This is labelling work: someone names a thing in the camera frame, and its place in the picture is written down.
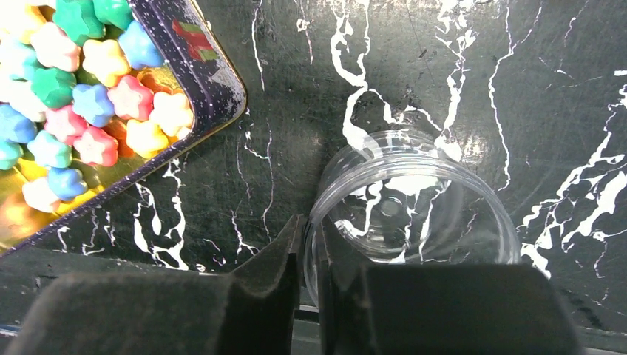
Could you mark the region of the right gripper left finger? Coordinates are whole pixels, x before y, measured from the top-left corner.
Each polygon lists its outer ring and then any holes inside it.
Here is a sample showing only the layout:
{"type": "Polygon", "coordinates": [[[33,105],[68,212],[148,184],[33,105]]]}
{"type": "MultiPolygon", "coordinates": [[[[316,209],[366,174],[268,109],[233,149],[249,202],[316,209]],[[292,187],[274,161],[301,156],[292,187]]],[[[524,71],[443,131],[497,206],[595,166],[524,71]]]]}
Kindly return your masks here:
{"type": "Polygon", "coordinates": [[[30,307],[8,354],[289,354],[302,229],[226,274],[72,273],[30,307]]]}

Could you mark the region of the clear round plastic jar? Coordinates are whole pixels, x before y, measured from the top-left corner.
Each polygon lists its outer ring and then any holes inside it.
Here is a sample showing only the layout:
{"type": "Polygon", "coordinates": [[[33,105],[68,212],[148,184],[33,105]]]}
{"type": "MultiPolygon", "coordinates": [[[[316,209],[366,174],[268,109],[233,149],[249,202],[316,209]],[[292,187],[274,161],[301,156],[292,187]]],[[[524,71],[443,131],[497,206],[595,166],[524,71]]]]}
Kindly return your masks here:
{"type": "Polygon", "coordinates": [[[319,303],[324,241],[373,263],[521,260],[512,219],[492,188],[420,131],[352,140],[328,162],[305,230],[306,288],[319,303]]]}

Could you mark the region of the square tin of star candies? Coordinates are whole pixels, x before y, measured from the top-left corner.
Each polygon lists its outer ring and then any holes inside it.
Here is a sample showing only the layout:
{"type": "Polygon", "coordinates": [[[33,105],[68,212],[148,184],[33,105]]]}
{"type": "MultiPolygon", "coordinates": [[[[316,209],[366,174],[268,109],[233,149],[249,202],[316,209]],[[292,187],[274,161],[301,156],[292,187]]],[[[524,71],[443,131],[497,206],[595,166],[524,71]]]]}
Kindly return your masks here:
{"type": "Polygon", "coordinates": [[[245,104],[195,1],[3,1],[1,252],[67,231],[245,104]]]}

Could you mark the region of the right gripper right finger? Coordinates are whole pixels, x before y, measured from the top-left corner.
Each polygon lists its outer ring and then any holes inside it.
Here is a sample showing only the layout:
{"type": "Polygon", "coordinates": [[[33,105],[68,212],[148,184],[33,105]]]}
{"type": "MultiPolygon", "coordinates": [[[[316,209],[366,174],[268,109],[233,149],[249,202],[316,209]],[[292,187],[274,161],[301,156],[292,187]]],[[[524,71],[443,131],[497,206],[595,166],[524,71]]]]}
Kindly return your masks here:
{"type": "Polygon", "coordinates": [[[382,265],[328,223],[313,242],[324,354],[581,354],[561,299],[526,265],[382,265]]]}

